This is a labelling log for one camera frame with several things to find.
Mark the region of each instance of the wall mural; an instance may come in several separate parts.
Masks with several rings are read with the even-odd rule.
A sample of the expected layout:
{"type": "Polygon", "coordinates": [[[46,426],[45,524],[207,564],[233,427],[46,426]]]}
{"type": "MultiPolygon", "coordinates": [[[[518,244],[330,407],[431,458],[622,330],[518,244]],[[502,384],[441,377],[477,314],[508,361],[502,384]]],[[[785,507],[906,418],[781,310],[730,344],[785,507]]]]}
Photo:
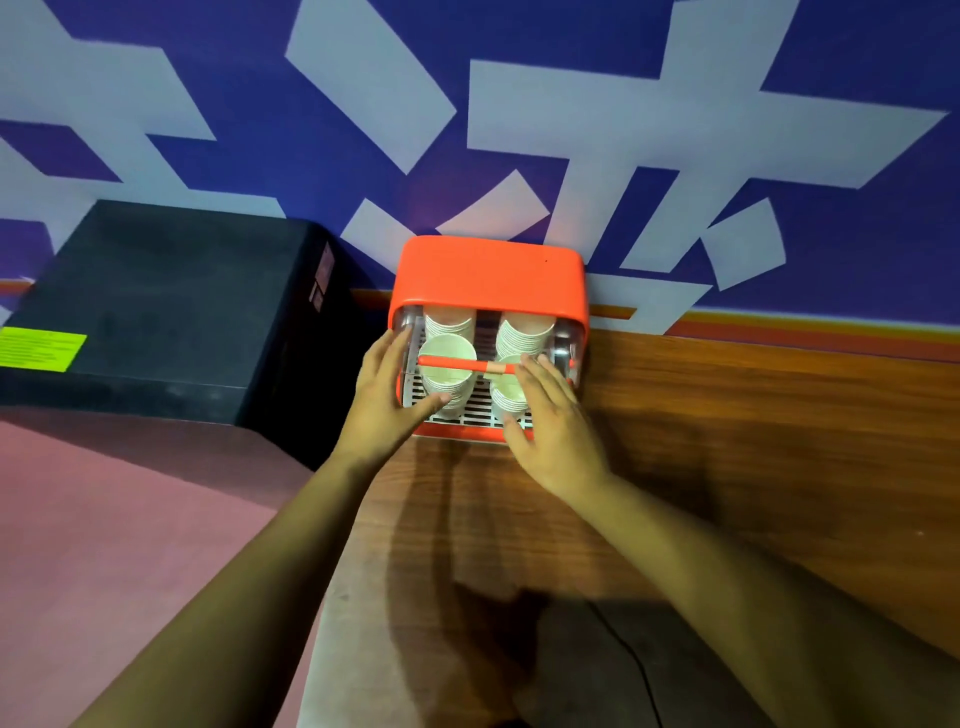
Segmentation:
{"type": "Polygon", "coordinates": [[[0,318],[112,199],[316,220],[365,287],[415,233],[570,247],[600,328],[960,325],[959,11],[522,5],[7,0],[0,318]]]}

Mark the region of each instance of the black cable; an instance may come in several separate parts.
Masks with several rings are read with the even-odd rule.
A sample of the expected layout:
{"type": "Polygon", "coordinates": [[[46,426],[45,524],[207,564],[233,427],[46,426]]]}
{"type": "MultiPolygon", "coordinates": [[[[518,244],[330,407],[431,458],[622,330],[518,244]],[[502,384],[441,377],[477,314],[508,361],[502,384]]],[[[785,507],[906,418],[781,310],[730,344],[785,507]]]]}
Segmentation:
{"type": "Polygon", "coordinates": [[[604,613],[601,611],[600,607],[596,605],[595,602],[587,599],[587,605],[590,608],[591,612],[600,620],[600,623],[604,625],[604,628],[613,637],[621,647],[627,650],[627,653],[634,658],[636,667],[640,670],[640,676],[643,678],[643,685],[647,689],[647,695],[650,696],[650,707],[653,708],[654,718],[657,719],[658,728],[663,728],[663,721],[660,719],[660,711],[657,710],[657,701],[654,699],[654,689],[650,685],[650,678],[647,675],[647,668],[643,666],[643,661],[640,660],[639,655],[636,654],[636,651],[630,647],[626,640],[620,637],[619,633],[613,629],[613,625],[610,624],[610,621],[604,616],[604,613]]]}

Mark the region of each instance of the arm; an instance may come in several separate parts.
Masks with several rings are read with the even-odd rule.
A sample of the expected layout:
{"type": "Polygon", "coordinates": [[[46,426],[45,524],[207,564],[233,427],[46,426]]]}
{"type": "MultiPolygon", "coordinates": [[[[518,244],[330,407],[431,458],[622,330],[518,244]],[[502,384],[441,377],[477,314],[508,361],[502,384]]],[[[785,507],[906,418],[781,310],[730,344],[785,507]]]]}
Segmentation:
{"type": "Polygon", "coordinates": [[[274,724],[367,487],[445,402],[397,404],[409,338],[388,331],[371,347],[329,460],[74,725],[274,724]]]}
{"type": "Polygon", "coordinates": [[[657,586],[779,726],[960,725],[960,664],[809,572],[610,473],[544,357],[517,374],[536,441],[517,461],[657,586]]]}

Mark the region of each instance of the metal drip grate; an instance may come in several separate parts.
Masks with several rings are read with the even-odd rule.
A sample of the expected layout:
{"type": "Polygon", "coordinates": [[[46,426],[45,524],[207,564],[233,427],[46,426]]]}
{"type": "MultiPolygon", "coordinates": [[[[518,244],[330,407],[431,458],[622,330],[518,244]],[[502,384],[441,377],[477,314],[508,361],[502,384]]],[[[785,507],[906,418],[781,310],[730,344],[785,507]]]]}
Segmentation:
{"type": "MultiPolygon", "coordinates": [[[[414,333],[410,344],[410,359],[407,363],[406,371],[416,372],[407,375],[403,379],[403,406],[410,405],[426,397],[426,390],[423,389],[423,380],[420,372],[417,370],[417,354],[420,347],[426,341],[426,331],[423,328],[423,318],[420,316],[414,325],[414,333]]],[[[496,359],[496,327],[483,327],[478,322],[476,334],[473,339],[473,347],[476,349],[478,359],[493,361],[496,359]]],[[[533,427],[533,421],[530,418],[530,410],[523,413],[519,420],[524,429],[533,427]]],[[[490,381],[484,379],[483,375],[477,377],[476,386],[473,388],[473,394],[467,400],[467,408],[462,417],[455,420],[448,420],[438,415],[434,415],[429,423],[438,425],[469,425],[473,427],[503,427],[496,420],[492,412],[492,402],[490,399],[490,381]]]]}

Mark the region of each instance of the left hand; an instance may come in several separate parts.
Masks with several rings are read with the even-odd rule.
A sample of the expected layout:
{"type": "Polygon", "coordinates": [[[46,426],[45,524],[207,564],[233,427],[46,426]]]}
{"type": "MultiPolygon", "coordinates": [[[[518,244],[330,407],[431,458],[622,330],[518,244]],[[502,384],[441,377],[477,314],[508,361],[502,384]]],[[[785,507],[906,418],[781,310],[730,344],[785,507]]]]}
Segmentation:
{"type": "Polygon", "coordinates": [[[387,329],[364,354],[356,394],[330,458],[376,473],[408,437],[450,401],[450,395],[430,395],[412,407],[396,400],[396,378],[410,341],[411,329],[400,334],[387,329]]]}

